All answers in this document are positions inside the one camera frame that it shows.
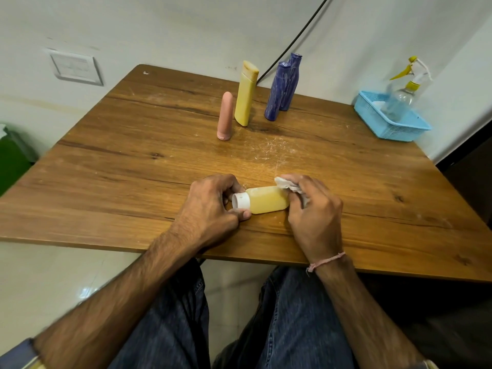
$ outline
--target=spray nozzle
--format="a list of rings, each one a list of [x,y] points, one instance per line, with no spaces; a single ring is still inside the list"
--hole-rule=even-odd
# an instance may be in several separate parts
[[[408,59],[410,64],[398,75],[391,78],[390,80],[395,80],[401,78],[406,75],[414,75],[414,79],[408,82],[407,86],[410,86],[410,89],[417,90],[421,85],[424,78],[428,78],[432,81],[431,72],[428,67],[422,62],[417,56],[412,56]]]

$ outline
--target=blue bottle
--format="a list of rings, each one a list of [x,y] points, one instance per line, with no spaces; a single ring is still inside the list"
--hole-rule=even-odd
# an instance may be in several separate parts
[[[291,53],[288,63],[291,64],[290,76],[287,82],[287,88],[282,96],[282,101],[280,102],[280,110],[289,110],[292,97],[294,97],[294,92],[296,91],[297,83],[299,82],[299,65],[301,64],[302,55],[297,53]]]
[[[280,101],[287,87],[289,80],[291,64],[288,62],[280,62],[275,73],[270,96],[268,97],[267,108],[265,109],[265,117],[274,121],[279,115]]]

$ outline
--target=pink bottle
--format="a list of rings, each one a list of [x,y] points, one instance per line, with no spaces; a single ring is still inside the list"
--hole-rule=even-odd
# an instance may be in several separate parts
[[[220,105],[220,115],[218,117],[217,137],[219,140],[227,141],[232,134],[232,107],[234,97],[231,92],[225,92],[222,96]]]

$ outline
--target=thigh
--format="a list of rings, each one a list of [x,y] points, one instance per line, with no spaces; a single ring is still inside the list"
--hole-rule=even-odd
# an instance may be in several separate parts
[[[210,368],[203,276],[190,260],[162,287],[109,368]]]
[[[321,281],[304,268],[277,268],[267,280],[275,308],[257,368],[352,369],[352,351]]]

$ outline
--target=yellow bottle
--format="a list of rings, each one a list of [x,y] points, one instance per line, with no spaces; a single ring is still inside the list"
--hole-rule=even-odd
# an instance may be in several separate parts
[[[243,72],[241,73],[241,79],[239,80],[236,111],[234,111],[234,118],[243,127],[246,127],[249,123],[249,111],[251,110],[256,79],[258,79],[259,72],[260,71],[254,64],[243,61]]]
[[[251,213],[280,211],[289,207],[289,198],[286,190],[277,186],[249,188],[244,193],[232,195],[232,207],[248,209]]]

